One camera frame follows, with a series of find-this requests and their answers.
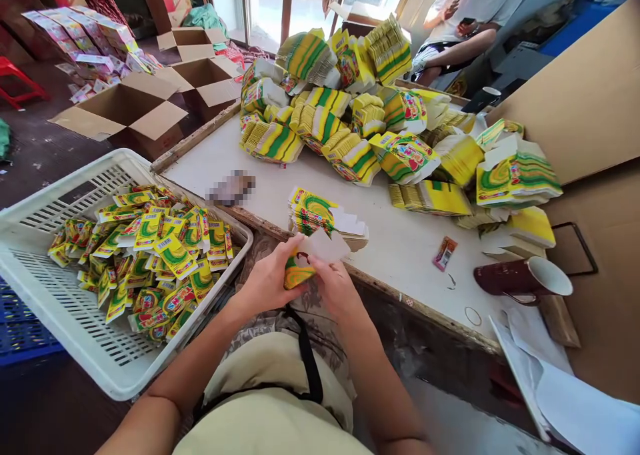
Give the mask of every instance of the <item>white t-shirt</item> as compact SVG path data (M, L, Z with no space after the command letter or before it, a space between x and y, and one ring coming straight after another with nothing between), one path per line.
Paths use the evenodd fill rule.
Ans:
M436 0L427 18L439 13L454 0ZM522 0L460 0L458 10L446 21L441 21L431 32L425 43L438 41L461 41L456 34L456 28L464 18L474 18L478 23L490 21L504 26L513 12L520 6Z

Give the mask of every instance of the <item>cardboard panel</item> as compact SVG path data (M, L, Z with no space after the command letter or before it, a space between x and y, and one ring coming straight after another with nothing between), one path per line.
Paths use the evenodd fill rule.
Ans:
M633 128L639 25L640 0L628 0L494 109L487 123L524 124L562 184L639 157Z
M132 73L122 80L121 85L164 100L169 99L178 90L177 86L146 73Z
M205 33L207 35L207 38L211 42L211 44L214 44L214 43L226 43L229 40L225 36L225 34L222 32L222 30L220 28L206 29Z
M218 81L211 85L196 88L208 107L240 98L241 84L233 80Z
M180 76L180 73L174 70L174 68L171 68L171 67L160 68L156 70L155 76L177 87L178 93L182 93L183 91L189 91L190 89L193 89L193 86L187 80L185 80L182 76Z
M192 61L215 56L215 50L211 45L178 46L178 53L182 61Z
M235 78L239 75L242 75L244 72L240 66L236 65L229 58L224 56L218 56L211 60L212 64L216 66L220 71L223 71L226 75L231 78Z
M168 32L162 35L158 35L158 49L160 51L164 51L169 48L175 47L175 39L173 38L173 33Z
M85 111L79 106L66 109L49 121L97 141L107 139L126 128L120 123Z
M552 225L572 221L580 227L599 268L598 274L572 277L573 295L565 297L582 344L567 350L571 366L586 383L635 404L640 403L639 191L640 160L634 160L570 185L545 205Z
M129 127L149 139L157 140L187 115L183 109L165 101Z

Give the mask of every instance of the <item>lap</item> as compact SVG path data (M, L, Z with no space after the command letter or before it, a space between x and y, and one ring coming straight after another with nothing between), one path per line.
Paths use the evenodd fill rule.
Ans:
M245 265L236 282L238 290L247 281L255 263L269 255L277 244L278 241L270 236L255 235L251 251L245 258ZM315 278L311 278L307 282L307 287L304 294L291 302L290 305L307 324L307 332L309 333L312 348L332 369L338 381L353 399L355 391L349 377L347 355L337 337L337 326L323 305ZM271 332L283 332L297 337L299 328L292 319L285 316L284 310L264 312L256 316L238 332L231 342L226 356L252 338Z

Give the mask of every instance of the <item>table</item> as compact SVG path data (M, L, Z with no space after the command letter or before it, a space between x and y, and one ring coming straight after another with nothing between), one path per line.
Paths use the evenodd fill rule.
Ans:
M446 217L393 207L389 178L379 173L371 187L342 179L323 158L304 149L286 168L259 161L239 149L239 103L206 123L159 158L152 171L204 198L207 190L233 170L246 170L256 186L240 207L226 210L253 228L284 240L288 230L287 199L298 185L342 205L369 226L369 243L345 262L358 281L404 303L466 342L501 354L489 316L502 300L484 292L473 268L493 263L481 252L477 230L464 230ZM445 236L458 246L446 272L431 260Z

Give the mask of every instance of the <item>open cardboard box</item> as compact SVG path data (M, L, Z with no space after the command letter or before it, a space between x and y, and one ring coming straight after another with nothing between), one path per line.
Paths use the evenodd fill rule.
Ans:
M187 112L167 101L176 90L162 79L132 73L49 121L97 141L108 138L153 161L183 138L178 122Z
M329 8L343 19L342 30L348 30L349 34L356 38L368 35L372 29L392 14L392 10L385 10L360 1L356 1L350 10L336 2L331 3ZM410 32L402 28L402 34L411 44Z
M158 48L164 51L178 48L182 61L215 56L214 43L226 43L228 39L218 28L200 27L172 28L170 32L158 36Z
M240 98L242 84L235 80L240 74L230 59L214 57L176 63L155 75L176 86L189 110L209 121Z

